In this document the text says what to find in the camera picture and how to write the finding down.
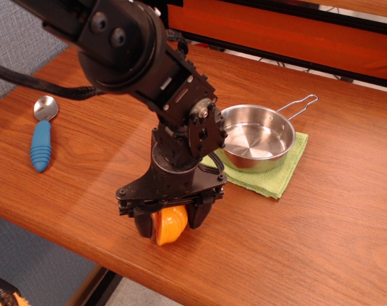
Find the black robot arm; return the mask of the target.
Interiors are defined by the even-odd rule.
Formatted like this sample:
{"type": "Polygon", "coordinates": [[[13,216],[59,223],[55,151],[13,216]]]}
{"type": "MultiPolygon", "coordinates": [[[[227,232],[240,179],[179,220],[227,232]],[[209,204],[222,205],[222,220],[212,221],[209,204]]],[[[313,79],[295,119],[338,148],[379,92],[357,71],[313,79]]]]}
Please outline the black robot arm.
{"type": "Polygon", "coordinates": [[[155,112],[150,167],[117,191],[119,212],[152,235],[152,215],[183,205],[192,229],[223,197],[223,166],[203,166],[224,147],[214,88],[167,43],[155,11],[139,1],[21,1],[43,27],[75,46],[86,78],[104,94],[129,94],[155,112]]]}

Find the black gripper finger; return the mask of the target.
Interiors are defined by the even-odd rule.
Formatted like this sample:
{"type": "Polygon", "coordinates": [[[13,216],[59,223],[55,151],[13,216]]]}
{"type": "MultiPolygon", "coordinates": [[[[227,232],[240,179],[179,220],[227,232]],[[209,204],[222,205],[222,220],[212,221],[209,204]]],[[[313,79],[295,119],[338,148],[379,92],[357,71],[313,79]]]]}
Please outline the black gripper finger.
{"type": "Polygon", "coordinates": [[[139,234],[144,238],[151,238],[153,234],[152,210],[134,209],[134,219],[139,234]]]}
{"type": "Polygon", "coordinates": [[[188,223],[191,229],[199,228],[212,210],[213,200],[194,200],[186,205],[188,223]]]}

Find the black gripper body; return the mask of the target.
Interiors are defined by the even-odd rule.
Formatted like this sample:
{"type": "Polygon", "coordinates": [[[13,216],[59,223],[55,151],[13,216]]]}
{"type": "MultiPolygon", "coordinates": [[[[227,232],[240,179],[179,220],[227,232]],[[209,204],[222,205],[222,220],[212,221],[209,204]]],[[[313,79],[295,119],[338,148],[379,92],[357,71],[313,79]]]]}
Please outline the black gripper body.
{"type": "Polygon", "coordinates": [[[185,166],[170,164],[159,150],[152,147],[150,167],[136,181],[117,190],[120,215],[134,217],[134,209],[158,212],[163,208],[187,205],[194,200],[220,200],[227,182],[224,165],[215,153],[208,155],[214,167],[194,160],[185,166]]]}

